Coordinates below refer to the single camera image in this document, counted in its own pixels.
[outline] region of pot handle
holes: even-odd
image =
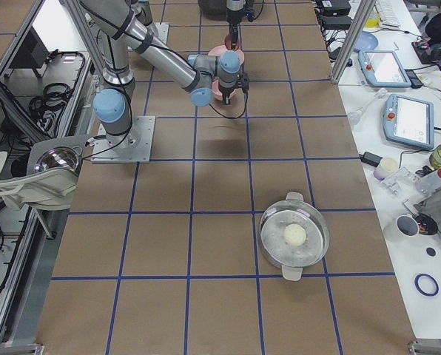
[[[288,281],[298,281],[303,274],[303,268],[291,268],[289,266],[282,265],[281,273],[283,278]]]
[[[304,201],[304,197],[299,192],[288,192],[286,199]]]

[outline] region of tablet screen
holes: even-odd
[[[428,105],[398,98],[395,136],[420,143],[429,143]]]
[[[379,83],[406,82],[393,53],[367,52],[367,56],[374,68],[375,79]]]

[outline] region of white chair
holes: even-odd
[[[416,11],[419,13],[426,13],[422,23],[426,23],[429,20],[430,13],[441,13],[441,0],[406,0],[414,7],[409,7],[409,11]]]
[[[0,174],[7,159],[7,152],[0,152]],[[49,238],[54,238],[41,211],[68,209],[78,176],[66,168],[51,168],[43,172],[0,180],[0,198],[9,209],[19,210],[24,205],[33,207]]]

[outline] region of black box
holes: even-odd
[[[321,26],[324,30],[348,30],[352,19],[348,16],[321,16]]]
[[[349,0],[316,0],[322,16],[347,16],[351,11]]]

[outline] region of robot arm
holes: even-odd
[[[125,42],[137,54],[190,92],[191,100],[196,106],[210,103],[212,80],[216,76],[219,77],[223,96],[224,93],[226,96],[225,104],[229,103],[230,93],[239,87],[240,62],[237,53],[228,52],[221,57],[201,55],[187,63],[137,20],[125,0],[80,0],[80,4],[102,32],[116,41]]]

